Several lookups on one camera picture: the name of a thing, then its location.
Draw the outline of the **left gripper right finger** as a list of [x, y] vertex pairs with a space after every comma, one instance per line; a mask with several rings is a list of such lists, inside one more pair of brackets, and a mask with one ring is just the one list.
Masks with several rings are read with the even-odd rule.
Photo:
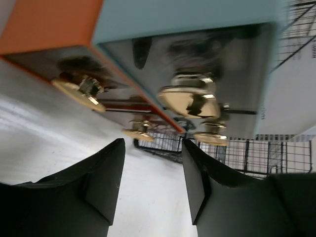
[[189, 139], [182, 160], [192, 224], [200, 237], [313, 237], [316, 175], [257, 179], [206, 154]]

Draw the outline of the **teal mini drawer chest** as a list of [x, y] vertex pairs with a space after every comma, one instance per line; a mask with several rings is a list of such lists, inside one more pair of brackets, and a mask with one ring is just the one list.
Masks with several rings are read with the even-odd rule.
[[280, 0], [15, 0], [0, 57], [130, 137], [252, 139]]

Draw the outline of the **white spiral notebook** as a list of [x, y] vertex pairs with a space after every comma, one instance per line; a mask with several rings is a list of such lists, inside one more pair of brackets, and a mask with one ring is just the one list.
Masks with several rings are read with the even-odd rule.
[[259, 113], [258, 134], [312, 135], [313, 170], [316, 169], [316, 44], [308, 44], [299, 60], [290, 60], [272, 74], [267, 99]]

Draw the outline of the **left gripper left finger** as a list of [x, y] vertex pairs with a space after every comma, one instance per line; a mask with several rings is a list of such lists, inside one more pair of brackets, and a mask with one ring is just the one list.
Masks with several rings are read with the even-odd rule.
[[0, 186], [3, 237], [105, 237], [125, 160], [122, 138], [39, 181]]

